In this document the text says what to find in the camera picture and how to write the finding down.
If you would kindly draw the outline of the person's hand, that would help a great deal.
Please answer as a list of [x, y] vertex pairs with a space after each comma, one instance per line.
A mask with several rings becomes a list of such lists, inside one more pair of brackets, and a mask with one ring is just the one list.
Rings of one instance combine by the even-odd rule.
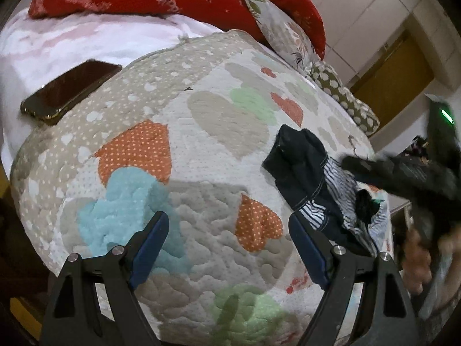
[[[430, 283], [431, 257], [429, 251], [423, 248], [421, 237], [415, 227], [408, 233], [404, 244], [403, 282], [411, 294], [420, 294], [425, 283]], [[460, 227], [439, 240], [441, 252], [452, 254], [451, 266], [446, 275], [444, 288], [441, 292], [440, 305], [448, 302], [460, 288]]]

